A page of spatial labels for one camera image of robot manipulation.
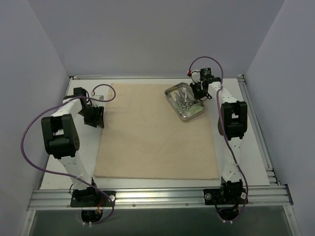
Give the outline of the metal instrument tray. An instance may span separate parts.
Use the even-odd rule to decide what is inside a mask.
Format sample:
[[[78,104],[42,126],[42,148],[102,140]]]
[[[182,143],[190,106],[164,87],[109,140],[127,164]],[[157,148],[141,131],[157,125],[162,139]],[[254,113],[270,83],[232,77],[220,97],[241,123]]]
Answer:
[[[184,82],[174,85],[164,91],[166,100],[169,102],[169,104],[171,105],[171,107],[173,108],[173,110],[178,115],[181,121],[184,121],[184,122],[190,121],[204,112],[205,105],[200,100],[195,100],[196,104],[192,105],[188,110],[180,111],[177,107],[177,104],[174,103],[171,97],[171,92],[177,89],[186,90],[188,92],[189,99],[195,100],[195,98],[194,98],[194,95],[190,86]]]

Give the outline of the beige surgical wrap cloth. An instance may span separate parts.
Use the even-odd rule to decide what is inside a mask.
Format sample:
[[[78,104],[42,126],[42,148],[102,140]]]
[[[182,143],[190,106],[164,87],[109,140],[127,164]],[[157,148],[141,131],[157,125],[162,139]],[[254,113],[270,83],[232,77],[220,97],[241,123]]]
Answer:
[[[114,84],[106,105],[94,175],[110,178],[218,179],[210,112],[181,121],[168,85]]]

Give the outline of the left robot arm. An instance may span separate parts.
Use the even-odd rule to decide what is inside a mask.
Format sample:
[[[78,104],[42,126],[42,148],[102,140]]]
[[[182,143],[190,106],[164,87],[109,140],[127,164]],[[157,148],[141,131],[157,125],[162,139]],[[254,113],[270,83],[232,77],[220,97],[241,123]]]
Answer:
[[[51,116],[41,119],[41,127],[46,152],[71,175],[74,198],[81,198],[86,205],[94,206],[99,201],[99,193],[92,188],[96,186],[94,179],[79,156],[80,140],[74,118],[81,115],[85,125],[103,128],[104,107],[92,105],[86,95],[84,88],[74,88],[73,95],[64,98],[64,106]]]

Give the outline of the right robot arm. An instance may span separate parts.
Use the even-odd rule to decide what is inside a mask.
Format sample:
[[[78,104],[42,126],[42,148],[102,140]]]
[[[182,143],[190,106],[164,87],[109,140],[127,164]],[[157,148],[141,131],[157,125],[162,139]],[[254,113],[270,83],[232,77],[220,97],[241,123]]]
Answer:
[[[248,128],[248,106],[245,101],[233,97],[222,85],[221,78],[214,77],[210,68],[189,70],[188,76],[198,75],[199,80],[192,79],[190,87],[195,99],[214,98],[218,108],[218,132],[225,142],[221,189],[219,198],[229,203],[240,196],[245,198],[247,186],[244,173],[240,169],[240,149]]]

